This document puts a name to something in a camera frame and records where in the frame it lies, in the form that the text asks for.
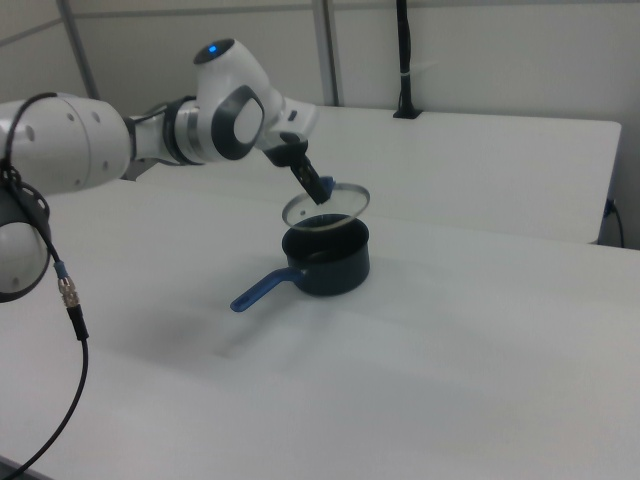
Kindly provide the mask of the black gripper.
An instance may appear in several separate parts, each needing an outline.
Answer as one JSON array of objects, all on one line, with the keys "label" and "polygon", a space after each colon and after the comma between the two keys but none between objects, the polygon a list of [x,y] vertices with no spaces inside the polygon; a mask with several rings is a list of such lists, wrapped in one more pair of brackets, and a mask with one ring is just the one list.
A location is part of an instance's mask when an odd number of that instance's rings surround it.
[{"label": "black gripper", "polygon": [[258,149],[276,167],[290,167],[309,197],[321,205],[331,198],[331,177],[320,176],[306,157],[317,119],[315,105],[284,97],[265,121]]}]

